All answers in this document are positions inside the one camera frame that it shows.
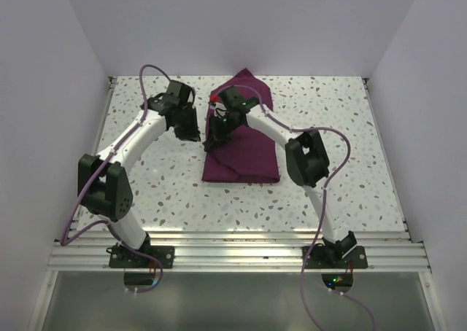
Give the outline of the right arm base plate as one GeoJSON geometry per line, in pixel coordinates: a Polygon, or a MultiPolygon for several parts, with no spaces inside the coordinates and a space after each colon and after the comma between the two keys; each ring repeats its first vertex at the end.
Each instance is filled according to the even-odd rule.
{"type": "Polygon", "coordinates": [[[350,253],[343,258],[330,258],[325,253],[325,247],[322,244],[313,246],[310,254],[307,254],[309,246],[302,246],[301,253],[303,260],[307,259],[306,269],[367,269],[368,260],[363,246],[356,246],[350,253]]]}

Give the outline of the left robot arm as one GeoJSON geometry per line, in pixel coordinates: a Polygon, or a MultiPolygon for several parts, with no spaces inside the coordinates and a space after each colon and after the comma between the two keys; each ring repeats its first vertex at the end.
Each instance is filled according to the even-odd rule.
{"type": "Polygon", "coordinates": [[[126,259],[135,267],[151,260],[147,234],[133,215],[133,193],[128,175],[146,149],[169,129],[181,141],[201,140],[195,91],[170,81],[166,91],[145,99],[135,120],[97,155],[83,155],[78,163],[78,199],[99,216],[117,239],[128,246],[126,259]]]}

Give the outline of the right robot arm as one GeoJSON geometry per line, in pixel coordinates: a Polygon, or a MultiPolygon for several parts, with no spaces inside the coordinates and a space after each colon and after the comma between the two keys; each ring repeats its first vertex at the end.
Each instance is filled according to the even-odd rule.
{"type": "Polygon", "coordinates": [[[262,133],[285,151],[287,174],[302,187],[319,217],[318,232],[323,235],[323,245],[311,248],[306,257],[319,257],[332,267],[341,267],[351,258],[357,246],[355,234],[344,228],[344,222],[327,209],[328,185],[332,178],[350,159],[349,139],[340,131],[329,127],[296,128],[278,118],[262,102],[260,93],[251,89],[253,97],[246,98],[241,85],[220,89],[214,105],[221,105],[220,112],[209,117],[204,150],[211,152],[227,144],[237,128],[245,126],[262,133]],[[330,160],[320,131],[330,131],[341,137],[347,145],[342,163],[329,171],[330,160]]]}

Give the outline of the purple cloth mat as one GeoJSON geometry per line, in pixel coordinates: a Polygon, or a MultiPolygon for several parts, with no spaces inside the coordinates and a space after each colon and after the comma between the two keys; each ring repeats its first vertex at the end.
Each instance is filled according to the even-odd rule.
{"type": "MultiPolygon", "coordinates": [[[[242,69],[230,80],[215,88],[210,98],[230,85],[239,85],[243,96],[251,97],[256,90],[264,105],[274,108],[269,86],[257,79],[248,69],[242,69]]],[[[225,145],[209,150],[204,161],[201,178],[217,183],[277,183],[280,181],[274,141],[262,133],[240,126],[225,145]]]]}

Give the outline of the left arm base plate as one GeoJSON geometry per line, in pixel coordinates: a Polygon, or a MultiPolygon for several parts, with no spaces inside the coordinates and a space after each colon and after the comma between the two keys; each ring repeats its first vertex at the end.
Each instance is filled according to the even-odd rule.
{"type": "MultiPolygon", "coordinates": [[[[119,245],[108,247],[106,253],[109,254],[110,268],[144,269],[157,266],[150,258],[143,257],[142,254],[132,253],[119,245]]],[[[150,246],[144,254],[159,261],[160,265],[158,267],[171,269],[175,257],[175,248],[173,246],[150,246]]]]}

